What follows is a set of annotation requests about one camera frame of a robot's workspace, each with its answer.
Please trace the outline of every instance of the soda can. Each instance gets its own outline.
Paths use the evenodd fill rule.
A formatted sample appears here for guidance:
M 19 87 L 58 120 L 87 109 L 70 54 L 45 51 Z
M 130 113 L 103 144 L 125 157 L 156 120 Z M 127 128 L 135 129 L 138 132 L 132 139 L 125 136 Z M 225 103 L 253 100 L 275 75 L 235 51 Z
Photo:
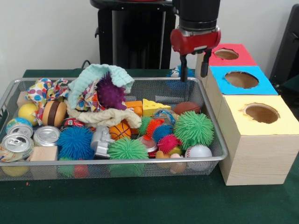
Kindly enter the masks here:
M 21 133 L 31 137 L 33 135 L 33 128 L 30 121 L 24 118 L 11 119 L 6 126 L 6 133 Z
M 0 161 L 13 162 L 25 160 L 33 152 L 33 140 L 21 133 L 8 134 L 0 146 Z
M 36 130 L 33 135 L 35 146 L 56 146 L 60 130 L 53 126 L 44 126 Z
M 63 132 L 66 129 L 68 129 L 69 127 L 73 127 L 73 126 L 83 127 L 84 123 L 77 120 L 76 118 L 66 118 L 62 122 L 62 126 L 61 126 L 60 130 Z

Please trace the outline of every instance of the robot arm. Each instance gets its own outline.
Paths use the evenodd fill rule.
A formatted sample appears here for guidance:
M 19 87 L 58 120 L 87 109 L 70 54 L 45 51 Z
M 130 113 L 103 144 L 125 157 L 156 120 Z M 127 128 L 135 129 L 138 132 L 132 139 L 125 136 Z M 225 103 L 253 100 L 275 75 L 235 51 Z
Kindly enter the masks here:
M 171 33 L 171 44 L 173 50 L 180 53 L 181 81 L 188 78 L 188 54 L 205 52 L 200 75 L 206 77 L 212 49 L 221 38 L 216 26 L 220 0 L 173 0 L 172 3 L 179 16 L 179 27 Z

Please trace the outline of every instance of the green spiky ball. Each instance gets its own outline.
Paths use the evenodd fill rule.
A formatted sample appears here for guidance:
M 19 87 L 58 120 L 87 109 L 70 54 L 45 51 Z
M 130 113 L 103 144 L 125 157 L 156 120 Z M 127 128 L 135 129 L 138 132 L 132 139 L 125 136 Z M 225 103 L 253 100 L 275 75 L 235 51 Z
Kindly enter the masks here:
M 148 159 L 146 147 L 139 140 L 122 138 L 108 148 L 111 160 L 142 160 Z M 141 176 L 145 170 L 144 164 L 114 164 L 109 166 L 111 176 Z
M 138 132 L 140 135 L 145 135 L 146 134 L 146 128 L 149 125 L 149 122 L 151 121 L 150 117 L 142 117 L 141 118 L 141 126 L 138 128 Z
M 72 159 L 67 157 L 62 157 L 59 161 L 71 161 Z M 74 175 L 74 165 L 60 165 L 58 166 L 58 172 L 63 174 L 64 176 L 71 178 Z
M 174 135 L 182 141 L 184 150 L 197 144 L 210 146 L 214 139 L 214 125 L 205 114 L 188 111 L 179 116 Z

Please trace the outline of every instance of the white wall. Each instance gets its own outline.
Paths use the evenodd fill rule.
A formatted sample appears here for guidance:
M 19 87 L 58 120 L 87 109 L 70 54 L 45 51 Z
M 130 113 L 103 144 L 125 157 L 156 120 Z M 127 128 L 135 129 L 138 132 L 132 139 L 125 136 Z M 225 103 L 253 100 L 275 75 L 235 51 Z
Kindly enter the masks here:
M 269 75 L 298 0 L 222 0 L 222 42 L 243 43 Z M 89 0 L 0 0 L 0 94 L 26 69 L 73 69 L 99 61 L 97 9 Z M 191 57 L 189 66 L 194 68 Z M 171 67 L 179 64 L 176 53 Z

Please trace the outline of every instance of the green table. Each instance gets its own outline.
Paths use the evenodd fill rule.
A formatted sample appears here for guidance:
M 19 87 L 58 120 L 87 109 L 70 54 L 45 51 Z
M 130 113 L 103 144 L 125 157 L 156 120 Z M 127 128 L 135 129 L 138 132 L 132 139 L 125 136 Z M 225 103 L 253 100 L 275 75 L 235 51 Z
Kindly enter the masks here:
M 24 77 L 75 77 L 75 70 L 28 70 Z M 129 70 L 165 76 L 167 70 Z M 299 223 L 299 157 L 284 185 L 225 186 L 209 176 L 1 182 L 2 223 Z

